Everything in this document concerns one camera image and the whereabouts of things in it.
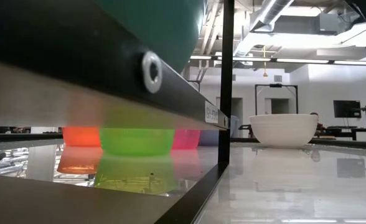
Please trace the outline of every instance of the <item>monitor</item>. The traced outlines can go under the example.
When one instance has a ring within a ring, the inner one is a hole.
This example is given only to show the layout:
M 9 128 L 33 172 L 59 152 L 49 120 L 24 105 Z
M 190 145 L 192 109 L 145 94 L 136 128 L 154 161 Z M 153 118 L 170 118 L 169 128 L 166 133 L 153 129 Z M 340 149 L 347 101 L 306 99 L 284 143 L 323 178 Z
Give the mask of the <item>monitor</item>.
M 361 118 L 362 112 L 359 100 L 334 100 L 334 115 L 336 118 Z

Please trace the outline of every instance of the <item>metal rack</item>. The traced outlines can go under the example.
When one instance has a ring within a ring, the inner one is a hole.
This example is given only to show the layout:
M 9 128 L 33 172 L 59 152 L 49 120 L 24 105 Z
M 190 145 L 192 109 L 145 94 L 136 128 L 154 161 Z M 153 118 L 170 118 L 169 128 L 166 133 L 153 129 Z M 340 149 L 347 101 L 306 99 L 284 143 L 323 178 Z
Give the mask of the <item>metal rack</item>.
M 207 119 L 206 107 L 214 110 L 213 105 L 162 60 L 152 58 L 146 64 L 149 48 L 93 2 L 0 1 L 0 124 L 220 130 L 218 164 L 176 203 L 161 202 L 173 206 L 152 217 L 162 215 L 156 223 L 193 223 L 230 160 L 234 4 L 224 0 L 221 110 Z M 21 197 L 21 192 L 30 197 Z M 126 202 L 144 210 L 152 201 L 163 200 L 145 197 L 150 200 L 126 192 L 0 177 L 0 216 L 19 213 L 13 216 L 15 222 L 33 222 L 55 212 L 80 217 L 74 222 L 114 222 L 126 216 L 120 216 L 129 207 Z M 21 215 L 27 207 L 32 215 Z M 5 215 L 8 208 L 12 213 Z

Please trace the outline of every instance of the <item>ceiling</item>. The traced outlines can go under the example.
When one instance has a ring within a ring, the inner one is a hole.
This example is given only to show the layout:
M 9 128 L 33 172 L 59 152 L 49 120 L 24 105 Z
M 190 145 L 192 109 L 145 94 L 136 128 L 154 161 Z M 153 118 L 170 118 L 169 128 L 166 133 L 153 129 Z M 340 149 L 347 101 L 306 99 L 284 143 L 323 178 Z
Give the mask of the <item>ceiling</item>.
M 233 49 L 236 49 L 237 45 L 242 41 L 247 33 L 249 33 L 249 22 L 246 17 L 253 11 L 259 10 L 263 0 L 236 0 L 235 1 L 235 27 L 234 27 L 234 40 Z M 215 15 L 213 24 L 212 19 L 212 7 L 220 0 L 209 1 L 207 9 L 207 21 L 204 22 L 202 30 L 199 36 L 198 43 L 194 49 L 193 55 L 215 55 L 217 52 L 222 51 L 222 39 L 223 39 L 223 25 L 222 25 L 222 10 L 223 5 L 219 4 L 218 11 Z M 295 0 L 292 5 L 283 11 L 285 16 L 317 16 L 321 11 L 331 9 L 330 14 L 337 13 L 338 11 L 346 12 L 351 10 L 345 1 L 341 0 Z M 206 33 L 209 33 L 207 39 L 206 48 L 202 50 L 202 46 Z M 216 40 L 212 44 L 212 36 L 216 36 Z M 366 57 L 366 49 L 364 47 L 342 47 L 333 49 L 317 49 L 317 48 L 290 48 L 284 47 L 275 43 L 273 45 L 255 46 L 251 49 L 250 54 L 254 57 L 283 57 L 283 58 L 328 58 L 328 59 L 352 59 L 359 60 Z M 190 66 L 198 66 L 198 61 L 190 61 Z M 258 69 L 263 68 L 263 62 L 254 62 L 251 68 Z M 287 63 L 267 63 L 268 68 L 285 68 L 292 67 L 292 64 Z

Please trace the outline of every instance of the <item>shelf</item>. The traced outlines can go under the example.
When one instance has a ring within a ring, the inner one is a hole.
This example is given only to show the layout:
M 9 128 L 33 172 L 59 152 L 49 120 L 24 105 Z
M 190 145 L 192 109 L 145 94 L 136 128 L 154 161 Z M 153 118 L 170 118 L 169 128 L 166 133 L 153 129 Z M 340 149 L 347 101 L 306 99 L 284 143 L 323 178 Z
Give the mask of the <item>shelf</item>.
M 148 51 L 92 1 L 0 1 L 0 126 L 227 129 L 163 61 L 150 93 Z

